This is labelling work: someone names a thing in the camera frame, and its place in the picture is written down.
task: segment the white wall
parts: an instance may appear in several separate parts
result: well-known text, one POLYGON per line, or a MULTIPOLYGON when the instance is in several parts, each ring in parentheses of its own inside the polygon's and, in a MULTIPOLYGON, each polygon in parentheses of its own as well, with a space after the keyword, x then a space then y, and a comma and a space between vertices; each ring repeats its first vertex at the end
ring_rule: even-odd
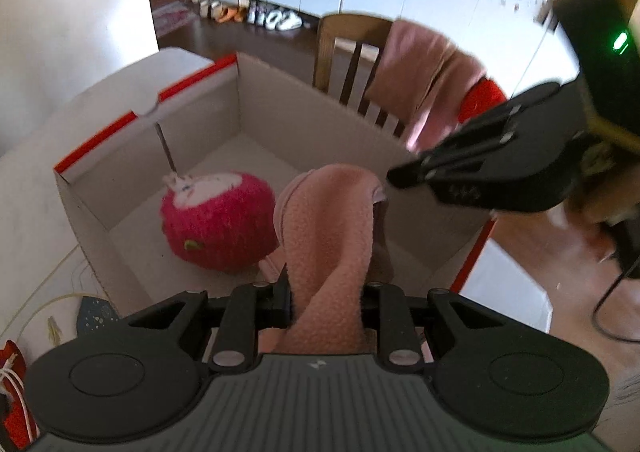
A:
POLYGON ((149 0, 0 3, 0 154, 78 93, 158 51, 149 0))

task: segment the ribbed gray panel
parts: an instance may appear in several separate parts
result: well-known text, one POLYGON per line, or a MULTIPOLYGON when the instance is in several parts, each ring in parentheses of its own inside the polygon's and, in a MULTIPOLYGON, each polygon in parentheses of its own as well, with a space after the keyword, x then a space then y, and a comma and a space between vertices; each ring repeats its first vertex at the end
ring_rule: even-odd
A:
POLYGON ((154 436, 101 446, 45 435, 31 450, 602 452, 607 448, 589 435, 548 444, 508 443, 484 436, 440 408, 420 378, 386 372, 370 355, 266 355, 252 372, 213 381, 190 414, 154 436))

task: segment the wooden chair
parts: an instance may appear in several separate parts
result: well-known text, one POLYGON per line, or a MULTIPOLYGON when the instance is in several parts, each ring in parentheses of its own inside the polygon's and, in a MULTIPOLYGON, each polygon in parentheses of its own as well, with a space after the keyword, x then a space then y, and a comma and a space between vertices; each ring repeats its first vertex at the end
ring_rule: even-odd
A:
MULTIPOLYGON (((369 79, 365 86, 365 91, 373 82, 376 74, 382 51, 389 36, 389 30, 393 22, 386 18, 370 15, 357 15, 355 13, 334 13, 326 15, 320 21, 318 27, 318 48, 316 50, 316 64, 314 66, 313 86, 323 93, 329 92, 329 79, 331 77, 331 67, 334 56, 335 41, 337 38, 355 42, 355 50, 351 57, 342 92, 340 93, 340 103, 347 105, 353 90, 353 82, 358 71, 358 64, 362 54, 362 46, 369 45, 378 48, 378 56, 371 68, 369 79)), ((369 101, 363 96, 360 99, 358 113, 365 116, 369 110, 369 101)), ((380 109, 376 119, 376 125, 383 127, 388 114, 380 109)), ((400 136, 404 130, 404 125, 398 122, 394 130, 395 136, 400 136)))

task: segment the doormat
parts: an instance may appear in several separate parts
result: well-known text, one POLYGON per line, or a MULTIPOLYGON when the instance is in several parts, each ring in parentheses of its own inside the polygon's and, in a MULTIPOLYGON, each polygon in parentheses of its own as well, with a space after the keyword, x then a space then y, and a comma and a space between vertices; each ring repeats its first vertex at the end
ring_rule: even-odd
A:
POLYGON ((198 18, 186 5, 178 1, 158 8, 151 15, 154 18, 156 38, 186 26, 198 18))

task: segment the pink cloth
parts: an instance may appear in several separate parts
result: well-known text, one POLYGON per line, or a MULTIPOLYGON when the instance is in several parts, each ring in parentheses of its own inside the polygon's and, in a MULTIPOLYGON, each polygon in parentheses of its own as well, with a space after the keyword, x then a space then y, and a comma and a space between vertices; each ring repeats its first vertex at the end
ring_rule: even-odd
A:
POLYGON ((409 150, 433 148, 458 124, 460 103, 486 70, 447 37, 396 20, 365 96, 406 126, 409 150))
POLYGON ((261 332, 262 352, 369 350, 360 315, 362 286, 370 280, 389 282, 393 275, 383 231, 385 210, 376 175, 346 164, 299 176, 280 195, 274 227, 281 249, 271 254, 266 269, 282 263, 284 250, 295 320, 284 332, 261 332))

